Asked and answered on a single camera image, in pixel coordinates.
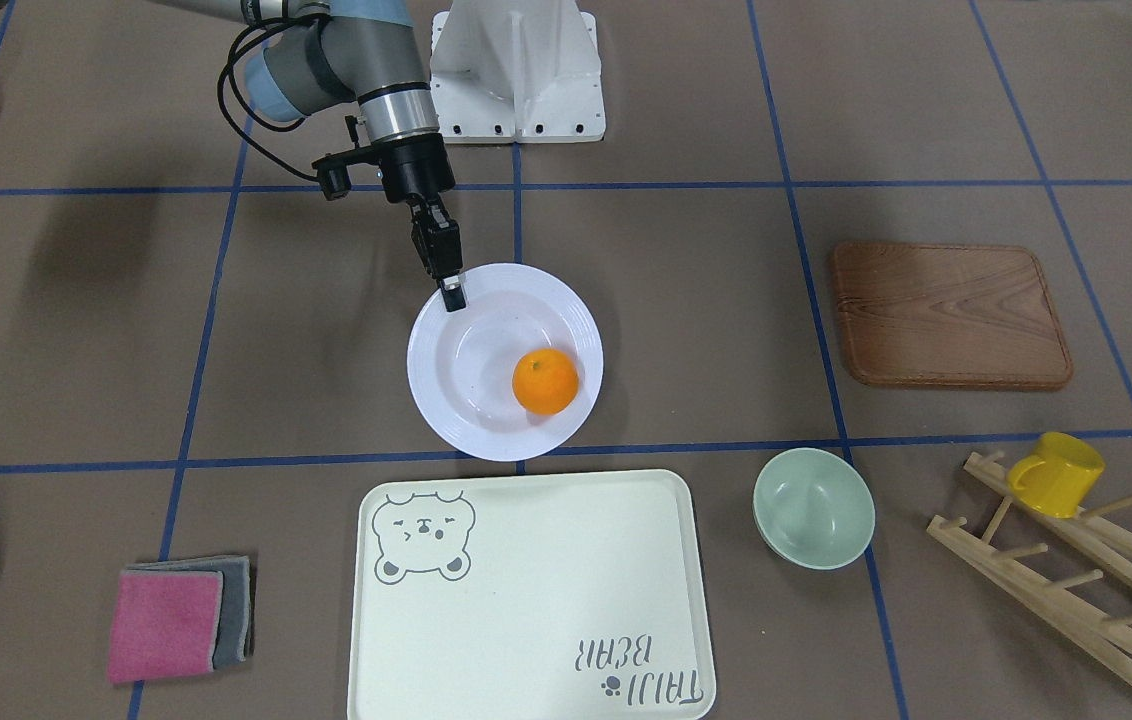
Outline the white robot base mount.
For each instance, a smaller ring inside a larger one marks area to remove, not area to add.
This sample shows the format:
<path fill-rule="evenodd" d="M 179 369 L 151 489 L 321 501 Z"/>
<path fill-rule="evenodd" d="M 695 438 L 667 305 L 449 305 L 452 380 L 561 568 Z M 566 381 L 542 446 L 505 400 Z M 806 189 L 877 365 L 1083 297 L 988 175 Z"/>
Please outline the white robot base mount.
<path fill-rule="evenodd" d="M 598 24 L 575 1 L 455 1 L 430 27 L 444 142 L 603 140 Z"/>

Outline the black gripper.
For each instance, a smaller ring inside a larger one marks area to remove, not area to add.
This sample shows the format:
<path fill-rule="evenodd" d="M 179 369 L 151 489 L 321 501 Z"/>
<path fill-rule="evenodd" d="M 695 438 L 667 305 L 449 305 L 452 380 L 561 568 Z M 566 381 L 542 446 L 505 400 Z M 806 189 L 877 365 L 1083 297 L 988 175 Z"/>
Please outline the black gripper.
<path fill-rule="evenodd" d="M 441 192 L 451 192 L 456 179 L 441 132 L 374 142 L 374 152 L 387 202 L 410 202 L 412 242 L 441 292 L 444 310 L 464 310 L 460 228 L 441 202 Z"/>

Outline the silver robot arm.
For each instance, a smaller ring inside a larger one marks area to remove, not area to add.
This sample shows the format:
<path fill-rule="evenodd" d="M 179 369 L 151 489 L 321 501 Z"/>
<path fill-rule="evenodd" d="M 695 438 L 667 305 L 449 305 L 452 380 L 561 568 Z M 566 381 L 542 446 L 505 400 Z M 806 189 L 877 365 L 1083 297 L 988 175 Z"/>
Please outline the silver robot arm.
<path fill-rule="evenodd" d="M 300 178 L 327 199 L 350 192 L 348 170 L 377 169 L 384 196 L 411 211 L 412 242 L 447 311 L 464 309 L 458 223 L 443 192 L 455 174 L 432 91 L 401 1 L 182 1 L 187 12 L 243 27 L 220 70 L 217 100 L 233 97 L 261 128 L 291 132 L 309 117 L 354 104 L 350 151 L 314 161 Z"/>

